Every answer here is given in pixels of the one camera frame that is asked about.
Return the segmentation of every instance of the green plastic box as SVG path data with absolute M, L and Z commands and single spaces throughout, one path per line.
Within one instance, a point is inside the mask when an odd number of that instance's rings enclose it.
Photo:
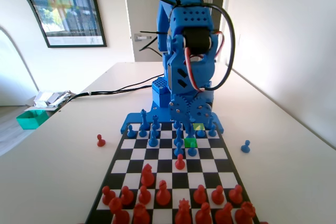
M 24 130 L 35 130 L 48 118 L 45 110 L 30 110 L 19 115 L 16 120 Z

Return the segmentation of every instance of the framed poster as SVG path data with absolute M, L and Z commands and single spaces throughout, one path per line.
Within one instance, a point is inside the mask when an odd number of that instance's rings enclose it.
M 27 0 L 50 48 L 106 47 L 97 0 Z

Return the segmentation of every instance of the red chess piece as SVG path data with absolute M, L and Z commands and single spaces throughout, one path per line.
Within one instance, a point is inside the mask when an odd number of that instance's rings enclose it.
M 147 190 L 146 186 L 140 187 L 139 202 L 144 205 L 148 204 L 151 201 L 151 193 Z
M 132 203 L 133 198 L 134 198 L 134 193 L 128 189 L 128 186 L 123 186 L 121 189 L 121 203 L 123 205 L 129 205 L 130 203 Z
M 195 216 L 196 224 L 211 224 L 210 206 L 208 202 L 204 202 L 201 209 L 197 211 Z
M 115 215 L 112 224 L 128 224 L 130 215 L 122 209 L 121 199 L 118 197 L 113 198 L 109 203 L 110 211 Z
M 202 204 L 206 201 L 206 194 L 205 194 L 204 186 L 199 185 L 198 189 L 194 191 L 194 200 L 198 204 Z
M 105 143 L 106 143 L 106 141 L 105 141 L 104 139 L 101 138 L 101 135 L 100 135 L 100 134 L 97 135 L 97 138 L 98 138 L 97 145 L 98 145 L 99 147 L 104 146 Z
M 143 204 L 136 204 L 133 210 L 133 224 L 149 224 L 151 218 Z
M 237 224 L 252 224 L 252 218 L 256 215 L 256 209 L 251 202 L 244 202 L 235 213 Z
M 159 184 L 159 191 L 156 193 L 156 202 L 161 205 L 165 206 L 169 203 L 171 195 L 170 192 L 167 190 L 167 183 L 166 181 L 162 180 Z
M 243 201 L 242 197 L 243 188 L 240 185 L 236 185 L 235 189 L 229 191 L 229 198 L 235 204 L 240 204 Z
M 116 196 L 116 193 L 112 190 L 110 190 L 110 187 L 104 186 L 102 190 L 104 196 L 103 196 L 103 203 L 108 206 L 110 201 Z
M 233 206 L 230 202 L 226 203 L 223 209 L 220 209 L 215 214 L 217 224 L 232 224 L 231 210 Z
M 191 224 L 189 208 L 188 200 L 185 200 L 184 198 L 180 200 L 179 211 L 175 215 L 175 224 Z
M 154 175 L 152 174 L 152 166 L 150 164 L 146 164 L 144 168 L 142 169 L 142 177 L 141 177 L 141 183 L 149 187 L 153 185 L 154 183 Z
M 177 156 L 177 161 L 175 162 L 175 167 L 179 170 L 182 170 L 185 166 L 185 163 L 183 161 L 183 155 L 180 153 Z
M 217 205 L 220 205 L 224 202 L 223 187 L 221 185 L 218 185 L 211 193 L 211 199 Z

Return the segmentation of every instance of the blue chess piece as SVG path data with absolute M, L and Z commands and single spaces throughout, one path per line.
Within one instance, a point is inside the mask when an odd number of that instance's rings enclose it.
M 174 126 L 175 129 L 178 129 L 178 128 L 182 127 L 182 124 L 180 123 L 180 121 L 175 121 L 173 126 Z
M 140 125 L 139 136 L 141 136 L 141 137 L 147 136 L 147 131 L 144 130 L 143 124 Z
M 153 126 L 152 126 L 152 131 L 151 131 L 151 132 L 152 132 L 153 134 L 155 134 L 155 137 L 157 137 L 157 136 L 159 135 L 159 132 L 156 131 L 156 129 L 157 129 L 157 128 L 156 128 L 156 125 L 153 124 Z
M 159 117 L 157 115 L 153 115 L 153 125 L 155 125 L 157 129 L 160 128 L 160 124 L 158 120 L 159 120 Z
M 174 150 L 175 156 L 177 157 L 179 154 L 183 155 L 183 150 L 181 149 L 182 146 L 181 142 L 178 142 L 176 146 L 177 148 Z
M 193 142 L 193 143 L 191 143 L 190 144 L 190 149 L 188 150 L 188 154 L 189 154 L 189 156 L 196 156 L 196 154 L 197 154 L 197 150 L 195 149 L 195 143 Z
M 142 109 L 140 114 L 141 114 L 141 117 L 142 117 L 142 125 L 144 125 L 143 129 L 145 131 L 148 131 L 150 129 L 150 125 L 147 122 L 147 118 L 146 118 L 147 112 L 146 112 L 146 110 Z
M 216 132 L 216 125 L 215 124 L 213 124 L 212 126 L 211 126 L 211 130 L 209 130 L 209 136 L 216 136 L 217 135 L 217 132 Z
M 133 130 L 133 127 L 132 125 L 128 125 L 128 133 L 127 133 L 127 136 L 128 137 L 135 137 L 137 133 Z
M 158 143 L 159 143 L 159 142 L 158 142 L 158 140 L 156 139 L 155 133 L 154 133 L 154 131 L 152 130 L 152 131 L 151 131 L 151 139 L 148 141 L 148 145 L 149 145 L 150 147 L 156 147 Z
M 245 144 L 241 146 L 241 151 L 245 152 L 245 153 L 249 153 L 250 152 L 250 147 L 248 147 L 250 145 L 250 141 L 246 140 Z

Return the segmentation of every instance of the white square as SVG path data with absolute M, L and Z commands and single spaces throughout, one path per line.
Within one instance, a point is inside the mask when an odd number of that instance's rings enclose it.
M 197 148 L 210 148 L 209 140 L 207 138 L 198 138 Z
M 115 192 L 115 196 L 119 197 L 121 190 L 117 189 L 117 190 L 113 190 L 113 191 Z M 102 194 L 101 197 L 100 197 L 100 201 L 98 203 L 97 210 L 110 210 L 109 206 L 107 206 L 103 203 L 103 196 L 104 196 L 104 194 Z
M 238 185 L 234 173 L 218 173 L 224 188 L 235 188 Z
M 177 161 L 177 159 L 172 160 L 173 173 L 186 173 L 187 172 L 187 162 L 185 161 L 185 159 L 183 159 L 185 166 L 182 170 L 179 170 L 179 169 L 176 168 L 176 166 L 175 166 L 176 161 Z
M 128 186 L 129 189 L 139 189 L 141 173 L 126 173 L 122 186 Z
M 189 200 L 190 205 L 190 192 L 189 189 L 173 189 L 172 192 L 173 199 L 173 209 L 178 209 L 178 205 L 180 204 L 180 200 L 183 198 L 185 200 Z
M 122 142 L 122 149 L 133 149 L 135 145 L 135 139 L 124 139 Z
M 227 159 L 225 150 L 223 148 L 211 148 L 215 159 Z
M 129 163 L 129 160 L 116 160 L 111 173 L 126 173 Z
M 146 149 L 133 149 L 131 160 L 144 160 Z
M 204 173 L 218 172 L 214 159 L 201 159 L 202 171 Z
M 199 159 L 200 157 L 200 155 L 199 155 L 199 153 L 198 153 L 198 149 L 197 148 L 195 148 L 196 149 L 196 151 L 197 151 L 197 153 L 196 153 L 196 155 L 195 156 L 190 156 L 189 154 L 188 154 L 188 150 L 189 150 L 190 148 L 186 148 L 185 149 L 185 157 L 186 157 L 186 159 Z
M 157 159 L 144 160 L 142 168 L 144 168 L 146 164 L 150 164 L 150 166 L 152 166 L 152 173 L 156 173 L 158 171 L 158 160 Z
M 156 189 L 159 189 L 160 181 L 166 181 L 167 189 L 173 188 L 173 174 L 172 173 L 157 173 L 156 174 Z
M 211 194 L 214 190 L 216 190 L 216 188 L 211 188 L 211 189 L 207 188 L 206 189 L 206 194 L 208 195 L 210 208 L 211 209 L 222 209 L 225 206 L 225 204 L 227 203 L 226 197 L 224 195 L 224 191 L 223 191 L 224 201 L 223 201 L 222 204 L 217 205 L 212 201 L 212 198 L 211 198 Z
M 154 224 L 171 224 L 173 221 L 172 209 L 154 209 L 153 223 Z
M 151 193 L 151 200 L 145 206 L 146 209 L 153 209 L 155 201 L 155 189 L 147 189 L 147 190 Z M 140 189 L 138 190 L 135 204 L 139 203 L 139 195 L 140 195 Z
M 161 131 L 161 139 L 170 139 L 173 138 L 173 132 L 172 131 Z
M 203 173 L 188 173 L 189 188 L 197 188 L 199 185 L 205 187 Z

